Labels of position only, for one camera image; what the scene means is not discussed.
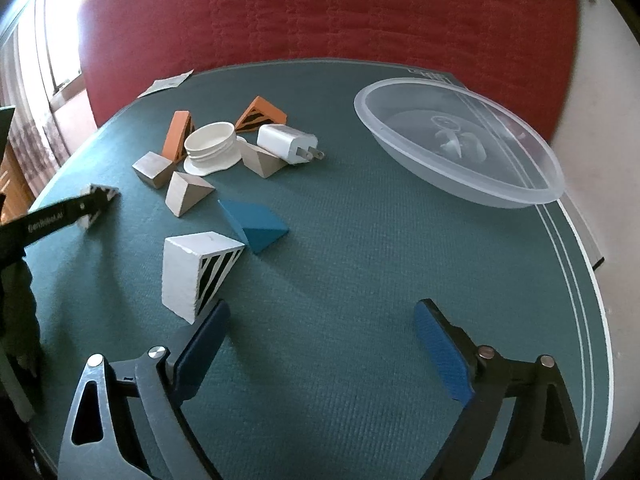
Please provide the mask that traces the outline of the beige wedge under charger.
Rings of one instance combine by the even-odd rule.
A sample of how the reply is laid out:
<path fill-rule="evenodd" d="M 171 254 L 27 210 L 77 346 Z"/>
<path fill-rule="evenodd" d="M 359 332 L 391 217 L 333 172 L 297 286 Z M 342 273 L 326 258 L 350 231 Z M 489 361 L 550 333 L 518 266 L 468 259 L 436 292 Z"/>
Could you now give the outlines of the beige wedge under charger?
<path fill-rule="evenodd" d="M 243 138 L 239 138 L 239 148 L 244 166 L 263 179 L 271 177 L 288 164 L 260 146 L 246 142 Z"/>

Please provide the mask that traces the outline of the clear plastic bowl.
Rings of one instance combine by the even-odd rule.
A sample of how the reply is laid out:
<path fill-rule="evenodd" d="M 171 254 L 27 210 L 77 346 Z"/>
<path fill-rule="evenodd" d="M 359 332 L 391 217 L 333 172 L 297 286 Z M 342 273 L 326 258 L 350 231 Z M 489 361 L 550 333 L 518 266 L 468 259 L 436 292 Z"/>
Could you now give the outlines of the clear plastic bowl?
<path fill-rule="evenodd" d="M 362 88 L 354 109 L 393 160 L 462 200 L 518 209 L 552 203 L 565 192 L 560 163 L 542 136 L 471 90 L 390 78 Z"/>

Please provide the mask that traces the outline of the tall orange striped wedge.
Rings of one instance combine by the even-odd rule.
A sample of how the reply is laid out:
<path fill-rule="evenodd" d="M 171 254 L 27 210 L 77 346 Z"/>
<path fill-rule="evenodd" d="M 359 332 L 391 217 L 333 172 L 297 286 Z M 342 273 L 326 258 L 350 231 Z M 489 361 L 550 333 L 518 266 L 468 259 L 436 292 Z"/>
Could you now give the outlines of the tall orange striped wedge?
<path fill-rule="evenodd" d="M 172 162 L 182 162 L 186 158 L 184 142 L 194 130 L 191 113 L 188 110 L 176 110 L 160 154 Z"/>

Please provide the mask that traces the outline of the blue wedge block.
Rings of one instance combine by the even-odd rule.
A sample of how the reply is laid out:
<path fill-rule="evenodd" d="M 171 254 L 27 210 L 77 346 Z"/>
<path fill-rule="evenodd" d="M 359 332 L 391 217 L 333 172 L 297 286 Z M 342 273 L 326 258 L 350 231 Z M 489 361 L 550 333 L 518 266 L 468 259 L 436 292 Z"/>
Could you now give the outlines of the blue wedge block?
<path fill-rule="evenodd" d="M 255 255 L 290 232 L 267 206 L 237 200 L 218 200 L 218 204 L 233 232 Z"/>

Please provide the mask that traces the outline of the beige block left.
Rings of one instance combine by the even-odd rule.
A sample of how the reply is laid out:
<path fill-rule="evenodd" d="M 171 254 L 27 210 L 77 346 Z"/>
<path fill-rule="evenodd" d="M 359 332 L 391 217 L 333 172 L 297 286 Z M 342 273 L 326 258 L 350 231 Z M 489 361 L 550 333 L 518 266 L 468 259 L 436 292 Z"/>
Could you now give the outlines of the beige block left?
<path fill-rule="evenodd" d="M 165 186 L 175 168 L 175 162 L 154 152 L 147 152 L 132 165 L 139 179 L 152 188 Z"/>

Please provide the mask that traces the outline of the large white striped wedge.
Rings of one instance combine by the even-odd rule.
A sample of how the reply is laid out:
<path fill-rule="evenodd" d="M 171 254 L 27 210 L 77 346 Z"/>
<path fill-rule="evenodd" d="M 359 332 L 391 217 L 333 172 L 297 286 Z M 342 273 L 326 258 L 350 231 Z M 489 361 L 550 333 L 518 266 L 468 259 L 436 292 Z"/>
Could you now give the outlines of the large white striped wedge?
<path fill-rule="evenodd" d="M 242 242 L 213 231 L 167 237 L 163 249 L 162 304 L 193 324 L 244 248 Z"/>

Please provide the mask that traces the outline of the white paper packet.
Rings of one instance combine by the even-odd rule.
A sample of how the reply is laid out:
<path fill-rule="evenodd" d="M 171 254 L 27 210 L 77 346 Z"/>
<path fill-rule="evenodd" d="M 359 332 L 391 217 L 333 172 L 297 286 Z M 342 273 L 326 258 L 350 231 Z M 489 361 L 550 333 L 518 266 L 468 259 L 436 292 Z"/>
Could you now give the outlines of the white paper packet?
<path fill-rule="evenodd" d="M 163 79 L 155 79 L 153 83 L 142 91 L 138 95 L 138 99 L 143 98 L 144 96 L 149 96 L 150 94 L 161 92 L 164 90 L 169 90 L 173 88 L 178 88 L 180 84 L 183 84 L 187 79 L 189 79 L 193 74 L 193 70 L 188 70 L 185 73 L 171 76 Z"/>

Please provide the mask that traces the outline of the white usb wall charger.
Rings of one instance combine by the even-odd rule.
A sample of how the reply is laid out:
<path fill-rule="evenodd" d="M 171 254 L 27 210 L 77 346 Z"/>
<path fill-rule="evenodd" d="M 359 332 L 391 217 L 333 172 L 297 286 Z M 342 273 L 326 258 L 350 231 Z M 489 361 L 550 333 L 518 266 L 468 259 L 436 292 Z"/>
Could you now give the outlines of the white usb wall charger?
<path fill-rule="evenodd" d="M 289 165 L 324 159 L 324 153 L 318 149 L 318 139 L 314 134 L 283 124 L 260 126 L 257 145 Z"/>

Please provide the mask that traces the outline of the beige wedge block front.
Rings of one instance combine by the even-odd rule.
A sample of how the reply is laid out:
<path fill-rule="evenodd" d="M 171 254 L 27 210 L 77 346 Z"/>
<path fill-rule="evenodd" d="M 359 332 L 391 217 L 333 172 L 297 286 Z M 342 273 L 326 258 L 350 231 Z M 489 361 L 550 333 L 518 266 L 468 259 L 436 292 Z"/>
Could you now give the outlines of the beige wedge block front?
<path fill-rule="evenodd" d="M 215 187 L 201 177 L 175 171 L 169 181 L 165 205 L 180 218 L 192 207 L 215 191 Z"/>

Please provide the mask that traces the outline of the white plastic jar lid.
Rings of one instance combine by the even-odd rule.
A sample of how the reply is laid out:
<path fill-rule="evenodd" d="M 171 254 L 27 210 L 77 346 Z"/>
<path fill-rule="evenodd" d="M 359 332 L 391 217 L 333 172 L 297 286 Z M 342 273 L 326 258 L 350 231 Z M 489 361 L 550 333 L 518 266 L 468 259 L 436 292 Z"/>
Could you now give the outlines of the white plastic jar lid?
<path fill-rule="evenodd" d="M 238 137 L 231 122 L 212 122 L 194 130 L 183 144 L 183 170 L 205 177 L 230 169 L 241 160 Z"/>

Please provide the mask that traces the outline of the window with curtain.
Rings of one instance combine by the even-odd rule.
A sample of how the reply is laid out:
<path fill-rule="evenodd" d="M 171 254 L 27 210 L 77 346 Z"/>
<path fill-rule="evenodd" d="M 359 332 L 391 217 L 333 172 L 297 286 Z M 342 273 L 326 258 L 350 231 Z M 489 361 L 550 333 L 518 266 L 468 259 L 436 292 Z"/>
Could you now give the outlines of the window with curtain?
<path fill-rule="evenodd" d="M 15 108 L 10 148 L 39 195 L 98 127 L 80 67 L 84 0 L 9 0 L 1 12 L 1 103 Z"/>

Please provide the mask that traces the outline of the red quilted sofa back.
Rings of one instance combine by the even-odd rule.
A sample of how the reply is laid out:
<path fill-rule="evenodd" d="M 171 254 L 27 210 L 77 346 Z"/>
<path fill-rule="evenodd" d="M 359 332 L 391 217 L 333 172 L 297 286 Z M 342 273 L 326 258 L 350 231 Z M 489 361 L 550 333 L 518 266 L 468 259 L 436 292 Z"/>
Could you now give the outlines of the red quilted sofa back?
<path fill-rule="evenodd" d="M 545 139 L 572 74 L 577 0 L 85 0 L 79 58 L 103 124 L 154 80 L 288 58 L 456 76 Z"/>

